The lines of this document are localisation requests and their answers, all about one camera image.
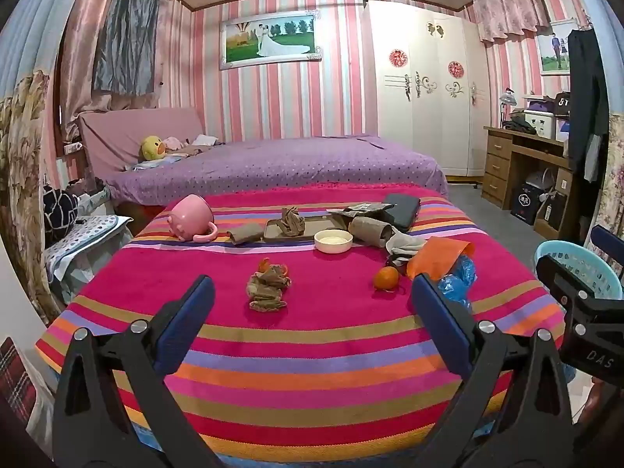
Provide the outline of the blue plastic bag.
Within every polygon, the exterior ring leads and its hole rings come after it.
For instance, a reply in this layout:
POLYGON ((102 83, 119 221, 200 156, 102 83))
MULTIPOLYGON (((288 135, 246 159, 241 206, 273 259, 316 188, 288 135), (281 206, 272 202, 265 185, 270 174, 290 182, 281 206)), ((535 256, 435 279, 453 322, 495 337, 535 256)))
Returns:
POLYGON ((473 260, 461 255, 450 272, 438 281, 437 287, 446 299, 462 304, 467 310, 472 310, 468 292, 476 280, 476 266, 473 260))

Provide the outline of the whole orange fruit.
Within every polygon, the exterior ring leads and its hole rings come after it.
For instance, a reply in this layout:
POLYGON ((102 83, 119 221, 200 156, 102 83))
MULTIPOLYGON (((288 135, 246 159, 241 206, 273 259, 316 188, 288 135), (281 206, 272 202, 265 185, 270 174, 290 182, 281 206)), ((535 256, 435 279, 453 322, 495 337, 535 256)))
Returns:
POLYGON ((401 275, 393 266, 384 266, 378 271, 372 280, 373 286, 379 291, 392 291, 400 282, 401 275))

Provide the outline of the brown paper wad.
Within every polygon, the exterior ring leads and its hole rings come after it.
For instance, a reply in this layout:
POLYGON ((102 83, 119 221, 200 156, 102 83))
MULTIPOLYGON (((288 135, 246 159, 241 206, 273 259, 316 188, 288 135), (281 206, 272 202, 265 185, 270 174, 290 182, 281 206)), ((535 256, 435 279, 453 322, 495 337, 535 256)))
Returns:
POLYGON ((256 271, 246 285, 248 307, 255 312, 270 313, 287 306, 284 293, 292 281, 288 271, 280 265, 270 265, 265 271, 256 271))

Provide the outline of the grey cloth pouch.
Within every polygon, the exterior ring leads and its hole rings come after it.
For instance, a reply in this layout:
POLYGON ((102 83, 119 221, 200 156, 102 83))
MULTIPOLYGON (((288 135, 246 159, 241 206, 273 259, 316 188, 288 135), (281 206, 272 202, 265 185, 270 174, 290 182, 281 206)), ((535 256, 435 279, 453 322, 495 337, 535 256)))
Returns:
POLYGON ((402 267, 416 256, 425 244, 426 240, 422 237, 395 232, 385 244, 388 253, 387 264, 402 267))

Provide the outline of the small brown paper piece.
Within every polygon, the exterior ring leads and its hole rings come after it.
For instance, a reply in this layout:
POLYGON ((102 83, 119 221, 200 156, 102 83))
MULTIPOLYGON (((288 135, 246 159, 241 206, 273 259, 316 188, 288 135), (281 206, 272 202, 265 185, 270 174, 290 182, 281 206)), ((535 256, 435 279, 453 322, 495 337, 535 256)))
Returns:
POLYGON ((263 237, 264 226, 258 223, 246 223, 229 228, 227 234, 233 245, 242 245, 260 241, 263 237))

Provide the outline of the brown paper roll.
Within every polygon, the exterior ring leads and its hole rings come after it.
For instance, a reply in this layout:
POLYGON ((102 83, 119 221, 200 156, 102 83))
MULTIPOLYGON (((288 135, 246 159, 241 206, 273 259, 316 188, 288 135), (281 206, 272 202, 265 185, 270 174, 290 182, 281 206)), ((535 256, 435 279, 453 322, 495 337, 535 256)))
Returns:
POLYGON ((395 228, 389 223, 369 218, 369 216, 356 216, 349 223, 348 231, 354 239, 358 239, 366 245, 380 248, 384 247, 395 234, 395 228))

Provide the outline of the cream round bowl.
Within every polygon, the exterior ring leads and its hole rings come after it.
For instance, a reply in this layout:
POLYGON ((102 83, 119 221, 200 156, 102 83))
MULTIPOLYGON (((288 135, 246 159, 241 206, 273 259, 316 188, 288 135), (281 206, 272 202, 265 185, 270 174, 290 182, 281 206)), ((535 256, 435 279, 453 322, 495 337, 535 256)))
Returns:
POLYGON ((314 234, 314 246, 323 254, 339 255, 351 249, 353 235, 343 229, 325 229, 314 234))

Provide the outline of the camouflage snack packet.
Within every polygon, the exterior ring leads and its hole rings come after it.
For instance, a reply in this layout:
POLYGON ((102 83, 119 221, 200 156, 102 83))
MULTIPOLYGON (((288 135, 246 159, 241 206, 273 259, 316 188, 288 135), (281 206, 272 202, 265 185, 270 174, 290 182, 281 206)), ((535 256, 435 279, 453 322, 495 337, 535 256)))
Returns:
POLYGON ((328 209, 327 213, 331 213, 336 216, 344 216, 345 218, 356 218, 357 216, 368 216, 368 218, 374 218, 375 216, 382 216, 387 210, 394 208, 394 203, 360 203, 350 205, 344 208, 328 209))

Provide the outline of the brown paper ball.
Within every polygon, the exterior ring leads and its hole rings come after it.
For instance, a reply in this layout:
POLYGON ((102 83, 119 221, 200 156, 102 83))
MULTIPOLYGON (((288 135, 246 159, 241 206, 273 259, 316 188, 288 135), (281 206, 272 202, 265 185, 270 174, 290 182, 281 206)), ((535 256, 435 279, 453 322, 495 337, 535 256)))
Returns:
POLYGON ((285 237, 297 237, 305 233, 306 221, 296 206, 281 209, 281 217, 277 221, 281 233, 285 237))

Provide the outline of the light blue laundry basket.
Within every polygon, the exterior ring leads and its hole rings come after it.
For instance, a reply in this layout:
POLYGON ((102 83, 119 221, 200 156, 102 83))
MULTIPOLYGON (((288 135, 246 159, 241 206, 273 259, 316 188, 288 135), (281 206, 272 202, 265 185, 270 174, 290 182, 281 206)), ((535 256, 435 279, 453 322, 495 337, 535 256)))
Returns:
POLYGON ((550 289, 554 273, 561 267, 582 282, 596 298, 623 299, 620 278, 598 255, 589 249, 562 240, 542 242, 534 253, 538 280, 550 289))

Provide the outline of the black box under desk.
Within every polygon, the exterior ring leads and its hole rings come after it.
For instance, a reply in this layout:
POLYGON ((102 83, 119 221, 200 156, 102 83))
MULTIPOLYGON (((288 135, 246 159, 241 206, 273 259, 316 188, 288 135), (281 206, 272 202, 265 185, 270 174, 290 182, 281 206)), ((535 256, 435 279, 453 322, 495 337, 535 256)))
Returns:
POLYGON ((533 225, 538 213, 538 209, 541 208, 541 197, 545 195, 546 191, 542 188, 537 188, 530 183, 522 183, 514 190, 511 214, 520 221, 533 225))

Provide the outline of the floral beige curtain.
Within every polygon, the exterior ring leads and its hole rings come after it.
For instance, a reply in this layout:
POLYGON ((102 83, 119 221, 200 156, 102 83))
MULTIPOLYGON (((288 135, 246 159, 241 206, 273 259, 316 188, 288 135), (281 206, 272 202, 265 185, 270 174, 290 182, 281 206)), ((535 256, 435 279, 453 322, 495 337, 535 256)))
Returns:
POLYGON ((49 76, 35 71, 1 100, 1 237, 31 306, 49 324, 60 309, 44 265, 42 119, 49 76))

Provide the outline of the striped magenta blanket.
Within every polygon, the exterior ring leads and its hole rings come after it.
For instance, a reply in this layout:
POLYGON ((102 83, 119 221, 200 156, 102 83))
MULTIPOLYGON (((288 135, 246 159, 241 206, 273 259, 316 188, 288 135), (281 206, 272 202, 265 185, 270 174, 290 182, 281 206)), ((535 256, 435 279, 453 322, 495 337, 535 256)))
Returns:
POLYGON ((410 301, 372 280, 382 249, 343 255, 312 243, 236 246, 225 234, 183 243, 167 225, 170 204, 78 293, 36 347, 54 370, 72 334, 123 331, 180 298, 201 275, 216 301, 181 368, 166 383, 189 423, 219 454, 257 462, 347 461, 422 441, 457 390, 410 301), (287 306, 248 307, 259 262, 288 266, 287 306))

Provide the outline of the pink pig mug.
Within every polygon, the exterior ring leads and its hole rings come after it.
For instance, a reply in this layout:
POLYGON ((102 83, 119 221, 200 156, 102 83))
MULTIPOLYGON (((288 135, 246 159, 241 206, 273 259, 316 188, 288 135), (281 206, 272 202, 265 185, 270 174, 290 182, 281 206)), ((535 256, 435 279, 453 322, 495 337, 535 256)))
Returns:
POLYGON ((209 243, 218 237, 213 211, 199 195, 188 195, 175 204, 167 223, 172 235, 182 242, 209 243))

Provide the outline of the black patterned bag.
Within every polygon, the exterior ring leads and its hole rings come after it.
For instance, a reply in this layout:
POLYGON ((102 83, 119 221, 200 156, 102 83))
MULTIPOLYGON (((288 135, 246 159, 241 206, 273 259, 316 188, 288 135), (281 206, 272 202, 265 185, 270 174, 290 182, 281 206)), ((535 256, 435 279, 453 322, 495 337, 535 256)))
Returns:
POLYGON ((50 247, 62 240, 73 228, 77 218, 76 195, 49 185, 43 187, 44 241, 50 247))

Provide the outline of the wooden desk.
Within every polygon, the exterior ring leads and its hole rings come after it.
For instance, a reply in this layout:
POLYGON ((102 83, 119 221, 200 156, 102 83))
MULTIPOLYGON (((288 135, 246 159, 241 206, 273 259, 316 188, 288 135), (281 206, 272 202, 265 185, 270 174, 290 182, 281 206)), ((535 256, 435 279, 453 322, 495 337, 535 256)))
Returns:
POLYGON ((548 240, 572 237, 576 187, 558 140, 501 128, 486 127, 486 169, 482 197, 503 210, 534 202, 530 222, 548 240))

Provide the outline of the black wallet case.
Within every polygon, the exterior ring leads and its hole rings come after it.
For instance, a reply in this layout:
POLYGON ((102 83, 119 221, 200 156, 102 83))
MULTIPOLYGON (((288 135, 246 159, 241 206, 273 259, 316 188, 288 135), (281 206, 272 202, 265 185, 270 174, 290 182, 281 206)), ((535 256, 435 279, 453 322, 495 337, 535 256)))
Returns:
POLYGON ((413 221, 420 211, 421 199, 413 195, 401 195, 390 193, 383 200, 384 204, 390 204, 382 214, 382 220, 402 232, 409 232, 413 221))

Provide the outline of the black hanging garment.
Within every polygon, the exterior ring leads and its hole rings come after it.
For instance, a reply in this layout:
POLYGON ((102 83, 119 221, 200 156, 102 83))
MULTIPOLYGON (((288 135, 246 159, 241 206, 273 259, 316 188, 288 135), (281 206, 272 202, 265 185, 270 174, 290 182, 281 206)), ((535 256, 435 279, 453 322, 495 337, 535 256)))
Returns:
POLYGON ((597 182, 601 147, 608 134, 608 96, 597 36, 575 30, 569 36, 570 132, 568 156, 573 170, 597 182))

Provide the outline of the desk lamp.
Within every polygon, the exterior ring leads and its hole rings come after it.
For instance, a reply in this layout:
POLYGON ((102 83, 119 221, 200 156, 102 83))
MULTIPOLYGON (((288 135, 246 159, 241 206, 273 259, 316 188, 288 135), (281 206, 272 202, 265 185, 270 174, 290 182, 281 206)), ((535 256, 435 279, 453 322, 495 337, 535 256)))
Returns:
POLYGON ((505 88, 505 91, 499 96, 499 112, 500 126, 503 127, 505 122, 511 119, 511 114, 517 106, 515 92, 511 88, 505 88))

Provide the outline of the yellow duck plush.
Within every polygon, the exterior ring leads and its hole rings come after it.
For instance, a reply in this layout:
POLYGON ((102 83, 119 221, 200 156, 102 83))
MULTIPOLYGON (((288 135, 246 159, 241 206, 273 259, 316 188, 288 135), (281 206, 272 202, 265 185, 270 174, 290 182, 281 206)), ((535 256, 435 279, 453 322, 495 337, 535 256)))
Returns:
POLYGON ((144 161, 160 160, 166 155, 166 146, 159 137, 149 135, 141 144, 141 156, 144 161))

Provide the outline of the pink headboard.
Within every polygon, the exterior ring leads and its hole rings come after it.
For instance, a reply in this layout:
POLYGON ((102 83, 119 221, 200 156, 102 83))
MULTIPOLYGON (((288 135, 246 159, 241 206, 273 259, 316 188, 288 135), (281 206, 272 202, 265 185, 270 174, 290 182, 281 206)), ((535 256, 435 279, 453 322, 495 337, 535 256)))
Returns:
POLYGON ((89 112, 79 115, 78 126, 91 172, 102 180, 136 164, 145 137, 194 140, 204 133, 192 108, 89 112))

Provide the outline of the brown phone case tray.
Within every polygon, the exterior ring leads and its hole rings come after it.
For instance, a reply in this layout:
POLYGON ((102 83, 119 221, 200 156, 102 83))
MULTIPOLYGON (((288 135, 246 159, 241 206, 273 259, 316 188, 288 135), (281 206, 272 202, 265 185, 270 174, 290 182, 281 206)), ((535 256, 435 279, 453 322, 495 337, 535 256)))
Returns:
POLYGON ((343 218, 332 213, 321 216, 305 216, 303 218, 303 231, 300 234, 290 236, 282 229, 284 225, 285 222, 281 219, 267 221, 262 235, 263 240, 266 242, 311 241, 315 234, 322 230, 347 229, 343 218))

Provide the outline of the purple dotted bedspread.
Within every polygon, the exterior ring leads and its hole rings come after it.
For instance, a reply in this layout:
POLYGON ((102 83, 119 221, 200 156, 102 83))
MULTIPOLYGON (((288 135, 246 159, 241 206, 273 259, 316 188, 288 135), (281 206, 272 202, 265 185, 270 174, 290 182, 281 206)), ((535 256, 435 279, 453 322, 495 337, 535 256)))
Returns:
POLYGON ((223 144, 172 164, 113 173, 104 183, 112 199, 144 206, 325 183, 405 183, 447 195, 435 158, 372 135, 223 144))

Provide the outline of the small wedding portrait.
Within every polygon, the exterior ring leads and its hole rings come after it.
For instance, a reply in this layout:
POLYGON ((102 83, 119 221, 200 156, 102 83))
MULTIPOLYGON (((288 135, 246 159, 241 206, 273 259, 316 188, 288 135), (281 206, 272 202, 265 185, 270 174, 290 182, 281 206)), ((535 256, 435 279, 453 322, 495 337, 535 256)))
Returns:
POLYGON ((570 73, 569 35, 578 29, 576 19, 553 21, 537 36, 539 66, 543 75, 570 73))

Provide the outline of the white wardrobe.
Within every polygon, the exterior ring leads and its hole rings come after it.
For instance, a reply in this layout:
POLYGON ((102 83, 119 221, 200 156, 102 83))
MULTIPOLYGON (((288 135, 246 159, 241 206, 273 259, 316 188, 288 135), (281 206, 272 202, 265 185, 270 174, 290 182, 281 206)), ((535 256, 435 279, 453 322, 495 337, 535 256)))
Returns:
POLYGON ((483 176, 491 94, 477 25, 388 1, 368 2, 364 22, 380 137, 430 156, 447 176, 483 176))

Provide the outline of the pink floral window curtain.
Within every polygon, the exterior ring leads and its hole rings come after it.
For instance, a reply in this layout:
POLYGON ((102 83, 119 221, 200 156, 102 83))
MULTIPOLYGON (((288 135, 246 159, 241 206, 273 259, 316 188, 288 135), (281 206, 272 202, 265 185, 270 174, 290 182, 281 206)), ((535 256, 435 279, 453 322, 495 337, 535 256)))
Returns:
POLYGON ((480 40, 494 43, 549 28, 544 0, 472 0, 480 40))

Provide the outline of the grey hanging curtain cloth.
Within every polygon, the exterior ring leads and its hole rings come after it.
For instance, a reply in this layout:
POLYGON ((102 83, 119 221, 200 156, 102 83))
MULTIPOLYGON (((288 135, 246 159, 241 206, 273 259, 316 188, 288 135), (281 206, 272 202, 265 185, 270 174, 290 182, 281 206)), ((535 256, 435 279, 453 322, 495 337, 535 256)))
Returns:
POLYGON ((154 89, 160 0, 111 0, 98 36, 92 88, 138 97, 154 89))

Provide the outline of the wedding photo frame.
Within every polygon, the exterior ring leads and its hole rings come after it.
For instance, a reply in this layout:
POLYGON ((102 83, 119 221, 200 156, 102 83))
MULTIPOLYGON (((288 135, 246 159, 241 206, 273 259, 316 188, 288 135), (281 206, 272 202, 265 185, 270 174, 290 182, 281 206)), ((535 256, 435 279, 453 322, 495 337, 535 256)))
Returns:
POLYGON ((220 27, 220 69, 281 62, 320 61, 318 11, 293 11, 231 19, 220 27))

